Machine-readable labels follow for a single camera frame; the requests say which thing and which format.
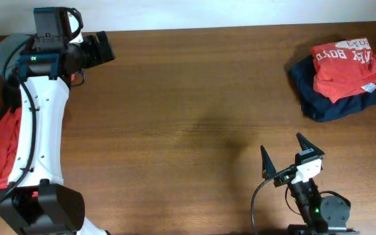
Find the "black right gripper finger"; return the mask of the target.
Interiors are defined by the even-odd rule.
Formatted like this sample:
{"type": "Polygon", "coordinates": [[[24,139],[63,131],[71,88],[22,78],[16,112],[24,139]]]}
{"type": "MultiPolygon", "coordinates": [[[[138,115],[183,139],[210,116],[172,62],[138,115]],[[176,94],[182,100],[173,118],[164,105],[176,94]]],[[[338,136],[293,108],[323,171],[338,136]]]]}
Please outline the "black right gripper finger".
{"type": "Polygon", "coordinates": [[[262,178],[268,180],[273,177],[277,170],[264,146],[260,147],[260,152],[262,158],[262,178]]]}
{"type": "Polygon", "coordinates": [[[324,156],[323,150],[318,148],[316,145],[311,143],[303,134],[297,133],[296,137],[298,139],[301,151],[297,154],[299,157],[314,157],[314,156],[324,156]]]}

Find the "red t-shirt with white print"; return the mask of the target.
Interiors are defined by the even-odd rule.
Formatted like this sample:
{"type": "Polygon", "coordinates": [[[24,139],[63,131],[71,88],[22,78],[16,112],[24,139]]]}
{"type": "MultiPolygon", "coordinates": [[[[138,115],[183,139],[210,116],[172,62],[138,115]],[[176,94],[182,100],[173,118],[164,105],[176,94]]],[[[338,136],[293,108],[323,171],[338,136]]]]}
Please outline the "red t-shirt with white print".
{"type": "Polygon", "coordinates": [[[376,90],[376,54],[366,37],[314,46],[311,54],[313,89],[332,103],[376,90]]]}

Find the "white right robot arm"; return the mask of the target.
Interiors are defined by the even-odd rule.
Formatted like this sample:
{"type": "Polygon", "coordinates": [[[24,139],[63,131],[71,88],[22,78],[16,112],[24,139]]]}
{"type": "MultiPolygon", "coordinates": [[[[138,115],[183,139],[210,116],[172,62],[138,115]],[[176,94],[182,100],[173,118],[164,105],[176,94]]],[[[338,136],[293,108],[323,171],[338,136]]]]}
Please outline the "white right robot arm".
{"type": "Polygon", "coordinates": [[[351,202],[334,191],[319,191],[313,178],[322,171],[324,152],[301,133],[296,137],[301,151],[295,155],[294,164],[277,171],[264,146],[261,185],[274,182],[275,187],[286,185],[286,192],[295,201],[304,221],[302,225],[289,225],[289,234],[345,234],[352,232],[346,222],[350,217],[351,202]]]}

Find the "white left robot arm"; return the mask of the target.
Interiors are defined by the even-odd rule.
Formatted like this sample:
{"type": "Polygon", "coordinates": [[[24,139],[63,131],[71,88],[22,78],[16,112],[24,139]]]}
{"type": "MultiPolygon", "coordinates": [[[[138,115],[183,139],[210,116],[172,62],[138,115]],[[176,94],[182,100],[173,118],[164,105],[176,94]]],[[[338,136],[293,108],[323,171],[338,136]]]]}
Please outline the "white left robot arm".
{"type": "Polygon", "coordinates": [[[60,151],[72,76],[115,58],[106,33],[66,41],[13,35],[4,49],[3,76],[20,92],[22,116],[0,217],[17,234],[103,234],[86,217],[82,194],[65,186],[60,151]]]}

